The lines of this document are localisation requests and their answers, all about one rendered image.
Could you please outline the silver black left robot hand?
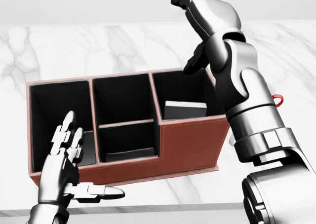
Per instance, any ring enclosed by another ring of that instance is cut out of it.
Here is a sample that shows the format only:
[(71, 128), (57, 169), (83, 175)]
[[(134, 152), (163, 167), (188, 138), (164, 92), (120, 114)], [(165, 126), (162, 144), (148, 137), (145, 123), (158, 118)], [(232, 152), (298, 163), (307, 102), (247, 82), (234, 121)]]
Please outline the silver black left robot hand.
[(91, 182), (79, 183), (78, 164), (83, 158), (85, 132), (75, 129), (76, 114), (69, 111), (62, 125), (57, 126), (53, 146), (47, 156), (39, 183), (39, 203), (56, 203), (68, 207), (70, 200), (99, 203), (100, 200), (125, 197), (123, 190)]

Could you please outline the red-brown desk caddy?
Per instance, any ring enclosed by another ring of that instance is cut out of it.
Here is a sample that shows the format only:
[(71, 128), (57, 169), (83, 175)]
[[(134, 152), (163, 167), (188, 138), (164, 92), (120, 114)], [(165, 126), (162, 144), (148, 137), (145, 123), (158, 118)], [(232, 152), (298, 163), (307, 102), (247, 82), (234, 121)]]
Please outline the red-brown desk caddy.
[[(214, 84), (207, 69), (29, 82), (29, 175), (39, 183), (53, 134), (69, 111), (85, 131), (81, 182), (115, 186), (216, 171), (229, 124)], [(164, 120), (166, 101), (206, 103), (206, 116)]]

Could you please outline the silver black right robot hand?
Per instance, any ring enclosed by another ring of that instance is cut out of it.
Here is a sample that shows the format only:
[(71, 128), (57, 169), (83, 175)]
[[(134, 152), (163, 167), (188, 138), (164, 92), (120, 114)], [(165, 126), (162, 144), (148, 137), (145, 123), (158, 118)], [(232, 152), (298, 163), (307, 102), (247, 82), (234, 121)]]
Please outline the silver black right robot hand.
[(187, 61), (183, 74), (193, 74), (208, 65), (220, 72), (228, 60), (224, 40), (245, 42), (235, 9), (221, 0), (171, 0), (171, 4), (185, 10), (189, 23), (202, 39)]

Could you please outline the dark grey book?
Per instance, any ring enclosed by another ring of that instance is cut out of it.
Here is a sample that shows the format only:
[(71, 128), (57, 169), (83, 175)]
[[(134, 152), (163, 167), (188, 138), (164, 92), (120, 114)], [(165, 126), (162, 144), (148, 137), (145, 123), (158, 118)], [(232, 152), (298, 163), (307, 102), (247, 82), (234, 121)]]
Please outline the dark grey book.
[(166, 101), (164, 120), (186, 119), (206, 116), (206, 103)]

